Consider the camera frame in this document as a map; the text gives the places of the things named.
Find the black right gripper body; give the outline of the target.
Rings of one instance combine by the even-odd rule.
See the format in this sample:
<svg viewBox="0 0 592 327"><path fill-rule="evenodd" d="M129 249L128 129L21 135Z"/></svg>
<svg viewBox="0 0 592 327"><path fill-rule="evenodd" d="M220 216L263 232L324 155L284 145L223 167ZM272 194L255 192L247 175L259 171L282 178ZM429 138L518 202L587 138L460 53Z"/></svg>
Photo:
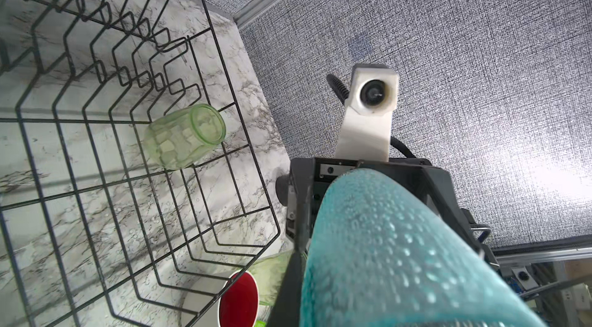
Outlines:
<svg viewBox="0 0 592 327"><path fill-rule="evenodd" d="M494 270L499 262L484 244L491 228L475 222L459 207L450 173L417 157L391 157L388 162L353 161L334 158L295 158L290 172L277 178L276 193L287 208L286 236L300 252L308 251L322 199L331 183L357 168L368 168L387 175L417 197Z"/></svg>

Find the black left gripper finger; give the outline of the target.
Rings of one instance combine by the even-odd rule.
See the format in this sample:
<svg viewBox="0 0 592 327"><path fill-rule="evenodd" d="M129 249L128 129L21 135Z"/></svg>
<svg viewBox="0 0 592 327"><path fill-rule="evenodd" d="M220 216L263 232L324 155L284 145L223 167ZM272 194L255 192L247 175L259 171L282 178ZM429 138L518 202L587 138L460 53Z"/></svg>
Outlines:
<svg viewBox="0 0 592 327"><path fill-rule="evenodd" d="M275 304L268 317L270 327L298 327L302 300L306 254L293 251L284 274Z"/></svg>

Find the white mug red inside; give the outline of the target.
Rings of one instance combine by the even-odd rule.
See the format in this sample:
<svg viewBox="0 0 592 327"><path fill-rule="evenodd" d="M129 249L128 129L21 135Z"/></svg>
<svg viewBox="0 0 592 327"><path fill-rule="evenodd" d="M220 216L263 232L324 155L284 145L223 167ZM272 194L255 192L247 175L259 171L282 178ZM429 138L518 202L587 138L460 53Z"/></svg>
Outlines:
<svg viewBox="0 0 592 327"><path fill-rule="evenodd" d="M186 294L181 326L254 326L259 289L248 271L229 271L200 277Z"/></svg>

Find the teal translucent cup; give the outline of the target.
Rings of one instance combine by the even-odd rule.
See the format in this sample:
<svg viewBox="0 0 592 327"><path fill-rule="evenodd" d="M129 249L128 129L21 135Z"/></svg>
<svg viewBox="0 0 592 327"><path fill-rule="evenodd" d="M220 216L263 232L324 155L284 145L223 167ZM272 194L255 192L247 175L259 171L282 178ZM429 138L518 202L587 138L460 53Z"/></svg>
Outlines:
<svg viewBox="0 0 592 327"><path fill-rule="evenodd" d="M388 176L356 169L325 193L302 286L303 326L540 326L442 219Z"/></svg>

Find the light green faceted glass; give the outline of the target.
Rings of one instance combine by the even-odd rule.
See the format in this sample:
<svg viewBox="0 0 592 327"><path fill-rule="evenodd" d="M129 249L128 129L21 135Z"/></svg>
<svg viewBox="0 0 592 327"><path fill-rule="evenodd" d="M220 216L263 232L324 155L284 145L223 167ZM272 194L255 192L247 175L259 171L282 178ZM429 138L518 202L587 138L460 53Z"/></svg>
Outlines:
<svg viewBox="0 0 592 327"><path fill-rule="evenodd" d="M187 168L209 154L226 138L226 123L208 104L174 111L148 125L143 151L166 170Z"/></svg>

